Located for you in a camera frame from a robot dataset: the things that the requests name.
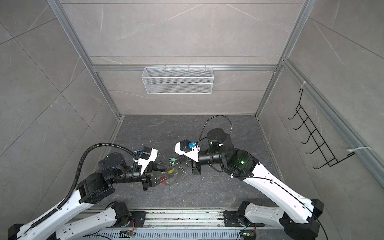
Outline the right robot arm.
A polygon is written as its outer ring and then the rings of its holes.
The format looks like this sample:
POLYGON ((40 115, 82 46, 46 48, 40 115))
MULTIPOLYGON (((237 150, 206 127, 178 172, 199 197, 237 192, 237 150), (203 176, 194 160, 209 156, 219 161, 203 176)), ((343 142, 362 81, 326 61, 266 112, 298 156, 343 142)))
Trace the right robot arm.
POLYGON ((209 147, 202 151, 198 141, 183 140, 175 145, 178 157, 171 158, 170 163, 191 161, 194 174, 201 173, 201 167, 214 168, 219 165, 219 173, 226 173, 232 179, 238 179, 259 190, 276 207, 258 206, 244 201, 236 212, 238 222, 245 228, 254 229, 272 226, 282 229, 293 240, 314 240, 319 231, 323 231, 319 217, 324 210, 324 203, 319 199, 308 199, 275 177, 253 155, 236 148, 231 134, 221 128, 208 131, 206 137, 209 147))

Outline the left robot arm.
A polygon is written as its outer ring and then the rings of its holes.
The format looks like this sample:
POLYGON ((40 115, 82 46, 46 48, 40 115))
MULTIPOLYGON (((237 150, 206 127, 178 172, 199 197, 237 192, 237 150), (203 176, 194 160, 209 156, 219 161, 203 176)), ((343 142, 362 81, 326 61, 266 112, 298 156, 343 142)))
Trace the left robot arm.
POLYGON ((9 240, 74 240, 89 235, 97 229, 119 228, 129 224, 132 214, 123 202, 91 217, 72 222, 72 218, 98 204, 115 192, 114 184, 142 183, 143 189, 164 184, 174 174, 170 167, 156 163, 158 151, 145 147, 132 152, 111 143, 99 143, 85 150, 80 158, 75 178, 66 197, 46 213, 28 224, 14 224, 8 229, 9 240), (111 147, 133 157, 128 166, 121 153, 111 153, 99 161, 98 171, 80 181, 80 174, 87 155, 94 149, 111 147))

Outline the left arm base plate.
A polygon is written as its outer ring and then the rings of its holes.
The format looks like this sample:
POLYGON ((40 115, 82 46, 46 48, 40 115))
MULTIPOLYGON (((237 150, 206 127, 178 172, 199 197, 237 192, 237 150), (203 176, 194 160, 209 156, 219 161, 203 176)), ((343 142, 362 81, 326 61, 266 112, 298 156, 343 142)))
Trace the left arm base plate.
POLYGON ((131 212, 131 218, 130 218, 128 224, 126 225, 126 227, 132 229, 134 224, 135 224, 136 228, 143 228, 145 220, 146 220, 146 214, 147 214, 147 212, 145 212, 145 211, 131 212))

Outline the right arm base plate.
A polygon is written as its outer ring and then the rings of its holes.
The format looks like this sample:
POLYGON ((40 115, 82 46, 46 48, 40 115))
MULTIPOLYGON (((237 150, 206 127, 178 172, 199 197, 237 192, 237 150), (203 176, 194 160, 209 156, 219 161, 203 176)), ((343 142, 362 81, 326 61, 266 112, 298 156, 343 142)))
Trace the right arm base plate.
POLYGON ((241 227, 241 226, 264 227, 265 226, 265 224, 262 224, 262 223, 256 223, 256 224, 251 223, 245 217, 239 217, 237 215, 237 211, 223 211, 223 217, 224 217, 225 227, 241 227))

